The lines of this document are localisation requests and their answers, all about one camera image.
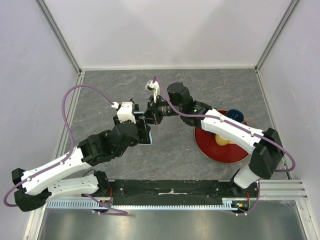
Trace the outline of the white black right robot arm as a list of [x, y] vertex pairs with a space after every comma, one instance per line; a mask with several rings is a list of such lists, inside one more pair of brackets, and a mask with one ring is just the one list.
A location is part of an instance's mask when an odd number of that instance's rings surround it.
[[153, 124], [160, 124], [163, 117], [179, 116], [186, 125], [219, 135], [250, 154], [249, 164], [239, 169], [229, 182], [233, 196], [242, 196], [251, 184], [259, 179], [268, 180], [276, 172], [284, 156], [276, 130], [251, 128], [203, 102], [193, 100], [189, 89], [181, 82], [169, 85], [163, 96], [160, 95], [162, 88], [155, 80], [150, 80], [145, 88], [153, 93], [145, 112]]

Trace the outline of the black phone stand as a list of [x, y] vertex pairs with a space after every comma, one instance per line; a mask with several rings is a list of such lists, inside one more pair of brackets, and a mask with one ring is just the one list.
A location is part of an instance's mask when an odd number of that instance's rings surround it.
[[132, 103], [133, 112], [140, 111], [140, 105], [138, 103], [135, 103], [135, 101], [132, 98], [129, 100], [129, 102]]

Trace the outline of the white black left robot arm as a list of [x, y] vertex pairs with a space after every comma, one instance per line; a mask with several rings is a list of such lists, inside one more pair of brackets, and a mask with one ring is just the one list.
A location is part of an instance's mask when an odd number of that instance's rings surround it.
[[36, 210], [48, 201], [70, 195], [89, 194], [104, 197], [111, 185], [103, 171], [81, 177], [67, 177], [101, 163], [121, 157], [127, 148], [151, 144], [151, 125], [156, 121], [142, 112], [134, 113], [134, 121], [120, 121], [114, 116], [113, 129], [88, 136], [64, 156], [33, 170], [17, 168], [11, 172], [14, 201], [23, 212]]

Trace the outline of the phone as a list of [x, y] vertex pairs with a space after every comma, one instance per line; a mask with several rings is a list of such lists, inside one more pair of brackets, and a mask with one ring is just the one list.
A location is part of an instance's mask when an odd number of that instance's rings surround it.
[[138, 129], [138, 144], [139, 145], [151, 145], [153, 140], [151, 136], [151, 127], [148, 125], [143, 111], [133, 113], [136, 120], [136, 127]]

